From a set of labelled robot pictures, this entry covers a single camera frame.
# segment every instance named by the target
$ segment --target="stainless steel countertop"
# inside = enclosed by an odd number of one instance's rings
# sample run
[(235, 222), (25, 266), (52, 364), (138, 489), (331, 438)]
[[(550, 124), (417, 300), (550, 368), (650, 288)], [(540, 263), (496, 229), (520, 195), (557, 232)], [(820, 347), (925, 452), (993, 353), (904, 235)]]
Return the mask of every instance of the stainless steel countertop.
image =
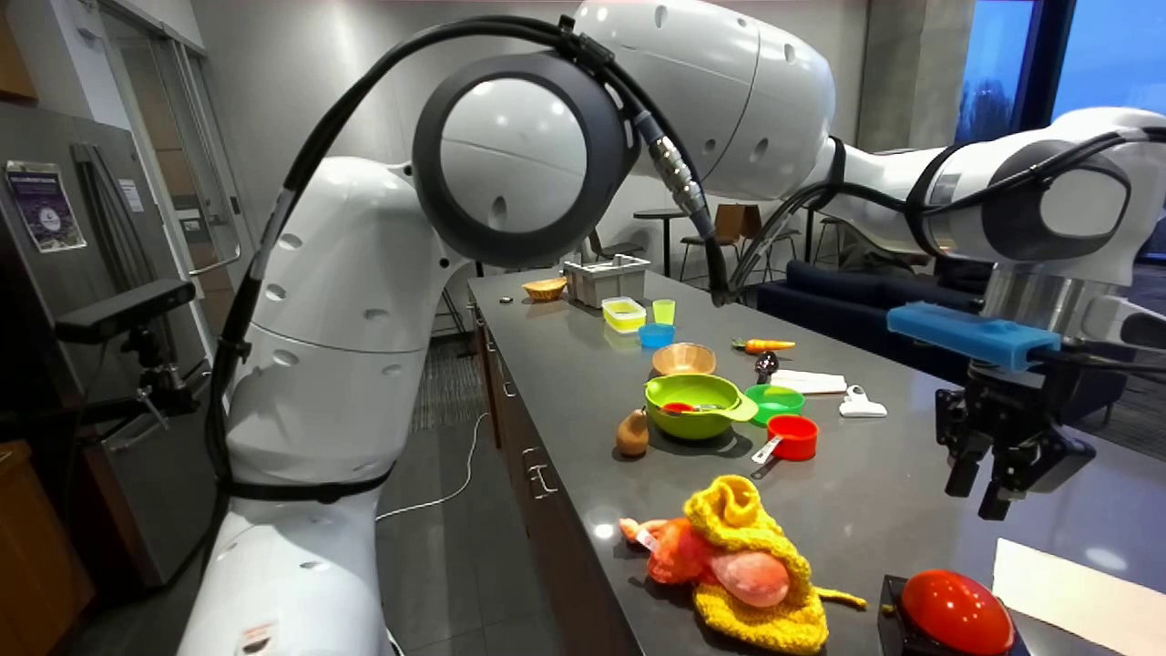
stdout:
[[(596, 555), (609, 576), (643, 651), (737, 651), (707, 642), (688, 606), (653, 597), (646, 555), (609, 535), (616, 517), (673, 517), (688, 493), (715, 475), (746, 475), (746, 452), (763, 444), (758, 425), (740, 425), (744, 440), (683, 447), (653, 438), (646, 458), (616, 458), (613, 429), (643, 403), (653, 357), (636, 339), (619, 339), (604, 320), (574, 303), (528, 303), (520, 284), (547, 272), (483, 277), (472, 284), (486, 329), (496, 335), (519, 395), (547, 444), (547, 455), (579, 514)], [(1012, 503), (1005, 520), (982, 520), (976, 503), (946, 497), (948, 452), (933, 440), (933, 388), (942, 379), (887, 357), (843, 347), (800, 325), (746, 305), (710, 305), (704, 291), (650, 272), (650, 300), (678, 300), (678, 339), (718, 353), (722, 374), (751, 385), (751, 357), (734, 353), (737, 339), (794, 339), (789, 368), (843, 371), (890, 409), (887, 418), (843, 418), (839, 396), (809, 399), (820, 424), (814, 463), (780, 463), (758, 489), (771, 514), (814, 561), (820, 585), (843, 585), (879, 606), (882, 576), (919, 567), (960, 567), (993, 585), (994, 542), (1012, 539), (1069, 561), (1102, 567), (1091, 555), (1123, 561), (1123, 578), (1166, 590), (1166, 463), (1109, 440), (1097, 458), (1052, 497)], [(830, 656), (879, 651), (879, 611), (830, 607)], [(1035, 651), (1103, 651), (1049, 624), (1021, 619)]]

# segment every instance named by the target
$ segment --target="refrigerator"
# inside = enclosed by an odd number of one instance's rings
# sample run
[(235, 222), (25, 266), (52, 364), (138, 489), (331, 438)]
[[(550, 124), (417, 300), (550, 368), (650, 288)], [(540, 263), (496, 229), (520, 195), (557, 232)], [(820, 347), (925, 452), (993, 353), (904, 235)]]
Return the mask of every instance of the refrigerator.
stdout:
[[(0, 102), (0, 440), (25, 440), (100, 597), (165, 585), (212, 520), (200, 414), (154, 413), (123, 339), (55, 320), (149, 280), (182, 280), (129, 131)], [(207, 351), (192, 305), (146, 329), (191, 388)]]

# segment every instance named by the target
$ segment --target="kitchen counter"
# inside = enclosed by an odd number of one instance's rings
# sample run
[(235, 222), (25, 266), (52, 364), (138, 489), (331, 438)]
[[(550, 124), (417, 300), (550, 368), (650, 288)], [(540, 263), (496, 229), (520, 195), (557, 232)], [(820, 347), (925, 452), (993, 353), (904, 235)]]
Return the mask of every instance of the kitchen counter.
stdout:
[[(524, 528), (568, 651), (740, 651), (699, 631), (694, 606), (646, 585), (646, 555), (622, 545), (619, 517), (673, 517), (715, 475), (751, 475), (758, 425), (715, 447), (653, 435), (646, 458), (613, 455), (616, 424), (643, 403), (653, 357), (574, 303), (528, 303), (520, 284), (545, 272), (483, 277), (486, 379), (496, 440), (507, 455)], [(946, 497), (948, 452), (933, 440), (942, 379), (814, 335), (746, 305), (715, 311), (704, 291), (650, 272), (650, 300), (678, 300), (678, 339), (718, 353), (722, 374), (751, 385), (746, 335), (794, 339), (789, 368), (843, 371), (890, 409), (887, 418), (843, 418), (839, 396), (809, 399), (820, 424), (814, 463), (780, 463), (758, 481), (771, 514), (814, 561), (820, 585), (879, 606), (882, 576), (960, 567), (993, 585), (999, 539), (1109, 567), (1166, 590), (1166, 466), (1097, 444), (1097, 458), (1061, 493), (1012, 503), (1005, 520), (982, 520), (976, 503)], [(879, 651), (879, 611), (829, 606), (830, 656)], [(1102, 651), (1069, 631), (1018, 617), (1035, 651)]]

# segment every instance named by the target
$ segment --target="yellow cloth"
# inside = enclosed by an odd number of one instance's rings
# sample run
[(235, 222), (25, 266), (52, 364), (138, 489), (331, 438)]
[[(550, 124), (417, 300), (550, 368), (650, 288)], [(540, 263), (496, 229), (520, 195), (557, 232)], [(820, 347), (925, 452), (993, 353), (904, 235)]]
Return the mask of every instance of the yellow cloth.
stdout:
[(814, 585), (809, 561), (777, 517), (765, 514), (754, 481), (740, 475), (715, 477), (704, 493), (688, 497), (686, 517), (718, 550), (765, 550), (791, 572), (791, 595), (771, 611), (734, 602), (718, 582), (699, 582), (697, 611), (707, 625), (772, 651), (820, 651), (830, 638), (825, 597), (863, 607), (863, 597)]

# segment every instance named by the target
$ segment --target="stuffed toy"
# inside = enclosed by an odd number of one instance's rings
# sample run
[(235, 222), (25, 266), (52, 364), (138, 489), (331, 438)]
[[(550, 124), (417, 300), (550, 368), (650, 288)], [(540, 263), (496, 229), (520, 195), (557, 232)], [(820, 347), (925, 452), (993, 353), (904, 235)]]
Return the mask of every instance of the stuffed toy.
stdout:
[(699, 624), (771, 651), (820, 651), (825, 602), (869, 607), (858, 595), (814, 585), (809, 561), (740, 475), (722, 475), (688, 497), (683, 517), (643, 526), (622, 517), (619, 531), (653, 555), (653, 582), (697, 585)]

